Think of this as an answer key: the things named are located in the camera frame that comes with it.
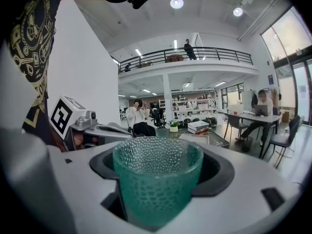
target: person in white shirt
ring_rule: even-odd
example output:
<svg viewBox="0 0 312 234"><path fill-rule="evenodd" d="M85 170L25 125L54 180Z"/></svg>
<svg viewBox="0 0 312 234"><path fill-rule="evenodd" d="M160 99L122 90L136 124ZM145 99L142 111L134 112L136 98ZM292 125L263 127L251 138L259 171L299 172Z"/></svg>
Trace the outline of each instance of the person in white shirt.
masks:
<svg viewBox="0 0 312 234"><path fill-rule="evenodd" d="M147 125L145 118L150 115L150 110L147 108L146 103L142 103L142 100L136 99L133 107L129 107L126 110L126 117L129 127L133 128L136 134L144 134L145 136L155 136L155 129L152 126Z"/></svg>
<svg viewBox="0 0 312 234"><path fill-rule="evenodd" d="M267 98L266 92L261 89L258 93L258 105L267 105L268 106L268 115L273 115L273 102L270 98ZM249 127L245 130L245 132L242 133L241 137L243 139L247 138L248 135L258 127L263 126L263 123L261 122L253 122L249 125ZM262 136L260 140L260 146L263 144L263 136L264 135L264 128L262 131Z"/></svg>

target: white column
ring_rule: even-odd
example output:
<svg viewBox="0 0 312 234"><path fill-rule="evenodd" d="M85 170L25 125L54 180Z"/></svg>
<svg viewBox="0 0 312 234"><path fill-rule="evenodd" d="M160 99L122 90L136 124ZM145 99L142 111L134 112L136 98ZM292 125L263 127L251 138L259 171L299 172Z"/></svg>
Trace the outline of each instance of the white column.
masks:
<svg viewBox="0 0 312 234"><path fill-rule="evenodd" d="M165 98L165 106L166 106L166 122L172 120L172 96L169 85L169 77L168 74L162 75L163 83L164 83L164 98Z"/></svg>

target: black railing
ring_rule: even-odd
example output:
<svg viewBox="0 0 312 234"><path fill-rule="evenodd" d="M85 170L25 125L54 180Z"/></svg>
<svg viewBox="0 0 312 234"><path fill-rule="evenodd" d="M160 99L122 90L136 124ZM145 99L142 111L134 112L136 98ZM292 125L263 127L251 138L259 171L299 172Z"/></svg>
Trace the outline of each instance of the black railing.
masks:
<svg viewBox="0 0 312 234"><path fill-rule="evenodd" d="M133 57L131 59L124 60L120 62L119 74L137 68L157 65L159 63L189 60L189 56L195 58L196 60L194 61L203 59L232 60L236 62L246 62L253 65L250 54L236 50L212 47L192 47L191 54L190 49L188 49L187 53L184 48L177 48L159 50L144 54L140 57Z"/></svg>

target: cup rim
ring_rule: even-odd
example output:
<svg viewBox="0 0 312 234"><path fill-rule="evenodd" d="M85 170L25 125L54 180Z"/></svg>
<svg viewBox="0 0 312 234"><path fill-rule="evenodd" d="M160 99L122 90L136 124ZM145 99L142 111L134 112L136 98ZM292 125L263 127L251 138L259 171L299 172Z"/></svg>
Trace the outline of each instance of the cup rim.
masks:
<svg viewBox="0 0 312 234"><path fill-rule="evenodd" d="M139 137L139 138L167 138L167 139L172 139L169 137L162 137L162 136L145 136L145 137ZM200 165L200 163L202 163L203 158L204 158L204 152L201 149L200 145L196 144L195 142L190 142L187 140L183 140L183 139L176 139L178 141L187 143L191 146L194 146L198 151L199 151L199 159L197 160L197 162L195 164L193 164L192 166L190 166L188 169L184 170L184 171L180 171L180 172L176 172L176 173L172 173L172 174L167 174L167 175L151 175L151 174L142 174L142 173L138 173L136 171L134 171L133 169L130 169L128 166L125 166L121 161L120 158L116 155L116 150L118 148L120 148L122 145L124 145L126 142L130 142L130 141L135 141L136 138L132 138L132 139L128 139L125 140L123 142L121 142L120 144L118 144L114 149L113 149L113 160L115 160L116 162L118 162L118 164L123 167L124 169L127 169L128 171L130 171L131 173L137 175L137 176L144 176L144 177L152 177L152 178L166 178L166 177L177 177L179 175L183 175L183 174L188 174L189 172L193 171L195 168L197 168L198 165Z"/></svg>

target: black hair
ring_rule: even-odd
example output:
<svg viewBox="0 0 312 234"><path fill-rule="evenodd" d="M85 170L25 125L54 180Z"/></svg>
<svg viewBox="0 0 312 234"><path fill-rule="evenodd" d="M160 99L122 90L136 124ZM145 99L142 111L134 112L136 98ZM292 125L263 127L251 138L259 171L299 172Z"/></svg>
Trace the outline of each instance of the black hair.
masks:
<svg viewBox="0 0 312 234"><path fill-rule="evenodd" d="M136 102L138 103L138 106L139 106L139 107L142 107L143 102L142 102L141 99L135 99L135 101L133 102L133 104L135 104Z"/></svg>
<svg viewBox="0 0 312 234"><path fill-rule="evenodd" d="M263 90L263 89L261 89L259 92L258 92L258 95L259 94L266 94L266 92Z"/></svg>

